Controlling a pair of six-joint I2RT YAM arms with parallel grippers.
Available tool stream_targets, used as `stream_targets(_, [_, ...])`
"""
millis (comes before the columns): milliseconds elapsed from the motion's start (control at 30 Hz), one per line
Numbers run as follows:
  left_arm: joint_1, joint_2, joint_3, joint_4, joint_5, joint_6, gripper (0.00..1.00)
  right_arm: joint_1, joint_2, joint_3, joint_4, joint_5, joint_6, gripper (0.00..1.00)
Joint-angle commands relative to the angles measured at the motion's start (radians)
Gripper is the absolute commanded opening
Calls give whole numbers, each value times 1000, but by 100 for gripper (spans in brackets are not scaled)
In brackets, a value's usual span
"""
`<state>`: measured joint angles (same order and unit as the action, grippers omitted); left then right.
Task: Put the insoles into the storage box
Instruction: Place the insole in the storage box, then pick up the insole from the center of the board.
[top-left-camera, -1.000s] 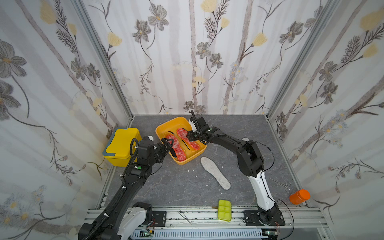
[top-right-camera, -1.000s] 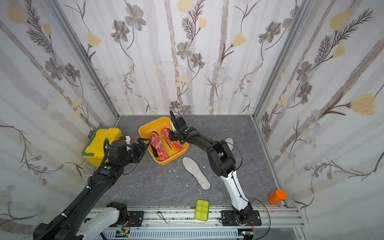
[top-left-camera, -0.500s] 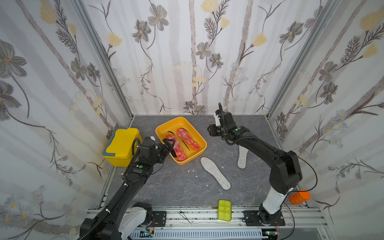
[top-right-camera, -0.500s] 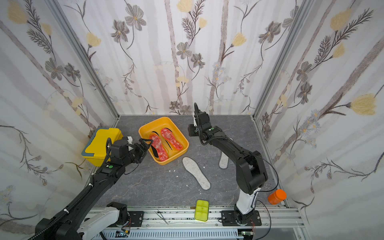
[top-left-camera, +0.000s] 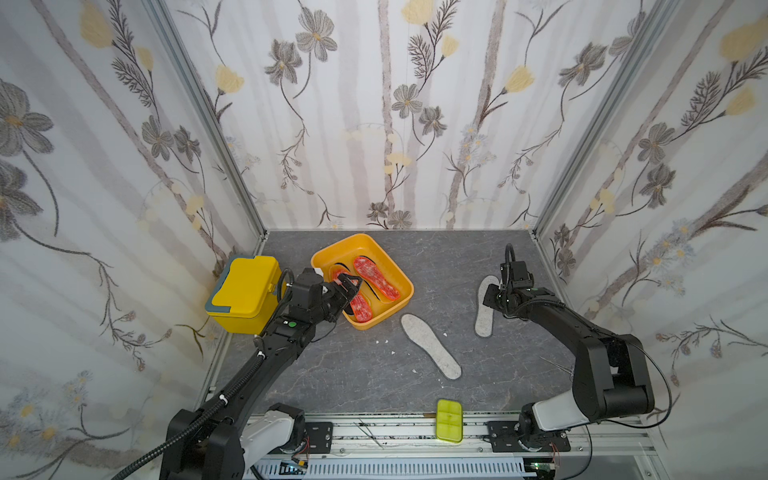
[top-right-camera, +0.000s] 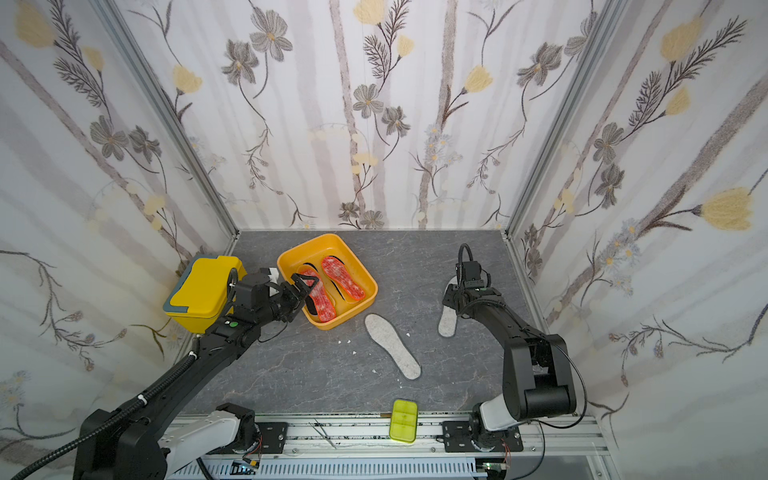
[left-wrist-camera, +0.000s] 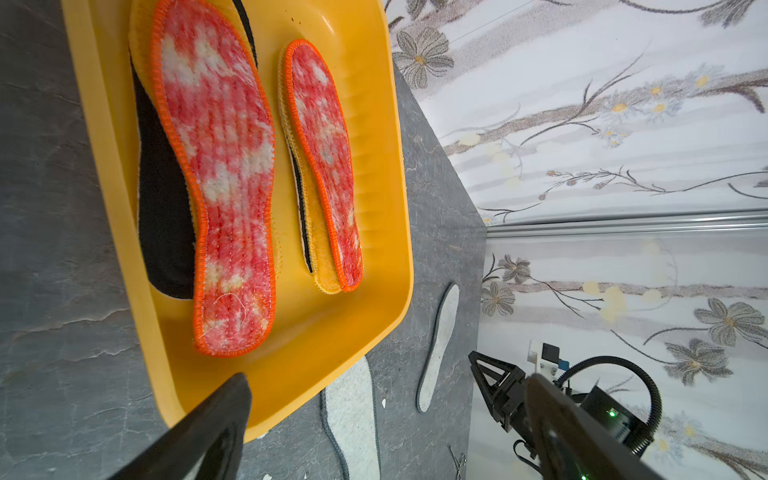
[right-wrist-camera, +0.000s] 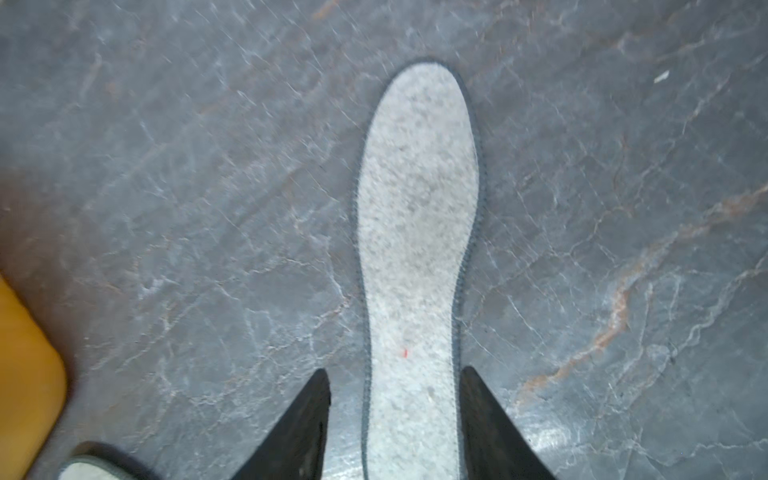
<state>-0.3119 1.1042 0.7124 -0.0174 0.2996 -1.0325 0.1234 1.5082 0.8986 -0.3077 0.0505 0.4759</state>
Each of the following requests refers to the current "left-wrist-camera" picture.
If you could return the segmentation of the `red patterned insole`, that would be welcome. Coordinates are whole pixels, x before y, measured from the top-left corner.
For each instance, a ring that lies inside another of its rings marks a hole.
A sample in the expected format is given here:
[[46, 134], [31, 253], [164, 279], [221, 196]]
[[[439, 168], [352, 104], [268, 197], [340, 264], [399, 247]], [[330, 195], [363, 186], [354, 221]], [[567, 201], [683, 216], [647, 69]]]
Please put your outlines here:
[[253, 351], [276, 310], [271, 231], [275, 129], [236, 8], [160, 1], [150, 78], [196, 228], [193, 327], [211, 357]]
[[364, 263], [352, 152], [338, 91], [328, 65], [309, 41], [290, 42], [281, 58], [291, 117], [316, 178], [341, 292], [351, 292], [363, 279]]

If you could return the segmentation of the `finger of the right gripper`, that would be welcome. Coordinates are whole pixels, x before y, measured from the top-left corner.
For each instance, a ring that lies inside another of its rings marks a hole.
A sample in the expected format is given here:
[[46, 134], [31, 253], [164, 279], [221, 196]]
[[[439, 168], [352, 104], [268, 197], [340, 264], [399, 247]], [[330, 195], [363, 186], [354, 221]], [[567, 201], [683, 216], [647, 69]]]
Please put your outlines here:
[[501, 361], [478, 351], [470, 352], [468, 359], [470, 370], [481, 393], [484, 396], [495, 396], [509, 375], [509, 369]]

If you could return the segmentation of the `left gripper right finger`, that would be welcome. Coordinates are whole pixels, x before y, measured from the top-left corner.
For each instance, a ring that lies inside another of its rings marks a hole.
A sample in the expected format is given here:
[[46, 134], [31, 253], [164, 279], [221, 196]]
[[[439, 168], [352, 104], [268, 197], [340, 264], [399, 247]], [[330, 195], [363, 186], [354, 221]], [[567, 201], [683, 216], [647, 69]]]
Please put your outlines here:
[[544, 479], [660, 477], [539, 374], [527, 380], [525, 407]]

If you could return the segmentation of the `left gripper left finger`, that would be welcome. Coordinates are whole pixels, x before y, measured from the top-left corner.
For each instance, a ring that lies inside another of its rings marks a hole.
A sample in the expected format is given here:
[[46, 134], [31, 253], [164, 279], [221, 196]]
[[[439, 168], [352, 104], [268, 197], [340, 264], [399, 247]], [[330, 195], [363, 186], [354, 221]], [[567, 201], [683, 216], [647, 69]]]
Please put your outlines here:
[[134, 460], [114, 479], [234, 479], [239, 470], [252, 394], [237, 373]]

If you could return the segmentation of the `black insole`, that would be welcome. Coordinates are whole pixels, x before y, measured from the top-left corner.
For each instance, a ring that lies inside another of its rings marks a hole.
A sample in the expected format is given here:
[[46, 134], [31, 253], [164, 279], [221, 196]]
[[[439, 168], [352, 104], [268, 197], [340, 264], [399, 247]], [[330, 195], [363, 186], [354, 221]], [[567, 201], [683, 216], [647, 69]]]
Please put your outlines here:
[[[269, 120], [269, 130], [265, 127], [264, 145], [258, 150], [262, 154], [261, 163], [246, 162], [256, 172], [256, 167], [269, 166], [269, 183], [264, 183], [259, 190], [260, 200], [256, 201], [257, 240], [253, 260], [246, 263], [251, 270], [244, 273], [255, 274], [258, 288], [264, 290], [267, 302], [274, 306], [275, 259], [271, 234], [271, 201], [274, 177], [275, 132], [272, 117], [267, 115], [268, 102], [258, 77], [258, 58], [254, 46], [253, 34], [242, 1], [205, 1], [218, 9], [232, 24], [238, 35], [247, 40], [253, 56], [253, 70], [262, 97], [261, 109]], [[164, 131], [161, 119], [153, 104], [151, 88], [150, 47], [153, 28], [153, 15], [157, 1], [133, 1], [131, 16], [131, 60], [134, 77], [134, 93], [137, 107], [137, 119], [140, 134], [139, 190], [138, 190], [138, 234], [145, 266], [150, 283], [161, 293], [174, 298], [192, 299], [194, 297], [194, 261], [195, 233], [193, 220], [196, 214], [190, 213], [190, 196], [186, 181], [176, 155]]]
[[294, 183], [296, 188], [297, 205], [298, 205], [299, 229], [300, 229], [301, 241], [302, 241], [302, 252], [303, 252], [304, 261], [309, 273], [313, 273], [314, 267], [312, 265], [311, 253], [310, 253], [309, 234], [308, 234], [308, 227], [307, 227], [306, 208], [305, 208], [305, 202], [304, 202], [305, 198], [304, 198], [304, 190], [303, 190], [303, 183], [302, 183], [302, 175], [299, 169], [297, 156], [294, 153], [293, 148], [290, 145], [287, 145], [287, 148], [290, 154], [290, 159], [291, 159], [291, 164], [292, 164], [293, 174], [294, 174]]

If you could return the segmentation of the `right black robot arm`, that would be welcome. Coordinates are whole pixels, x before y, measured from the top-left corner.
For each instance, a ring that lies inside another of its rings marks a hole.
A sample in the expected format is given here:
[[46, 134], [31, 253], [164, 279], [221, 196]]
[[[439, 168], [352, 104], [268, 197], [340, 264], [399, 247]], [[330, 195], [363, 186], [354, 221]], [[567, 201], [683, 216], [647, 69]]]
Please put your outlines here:
[[[597, 356], [553, 375], [521, 368], [477, 351], [468, 355], [485, 405], [505, 432], [514, 431], [515, 457], [544, 479], [654, 479], [640, 459], [662, 419], [653, 379], [637, 364]], [[599, 386], [576, 393], [569, 382], [598, 365], [632, 372], [646, 387], [650, 408], [641, 419]]]

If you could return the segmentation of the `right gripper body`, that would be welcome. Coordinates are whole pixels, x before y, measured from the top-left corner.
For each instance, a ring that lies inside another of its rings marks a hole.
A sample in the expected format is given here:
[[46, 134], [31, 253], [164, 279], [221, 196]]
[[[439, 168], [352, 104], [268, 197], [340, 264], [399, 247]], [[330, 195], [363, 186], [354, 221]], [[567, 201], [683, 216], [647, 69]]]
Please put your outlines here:
[[528, 452], [528, 457], [516, 456], [524, 462], [533, 462], [538, 457], [532, 427], [528, 420], [525, 406], [527, 376], [516, 365], [502, 362], [509, 369], [509, 375], [501, 384], [495, 396], [484, 396], [483, 401], [490, 416], [506, 433], [515, 432], [519, 439], [513, 443], [513, 448], [522, 445]]

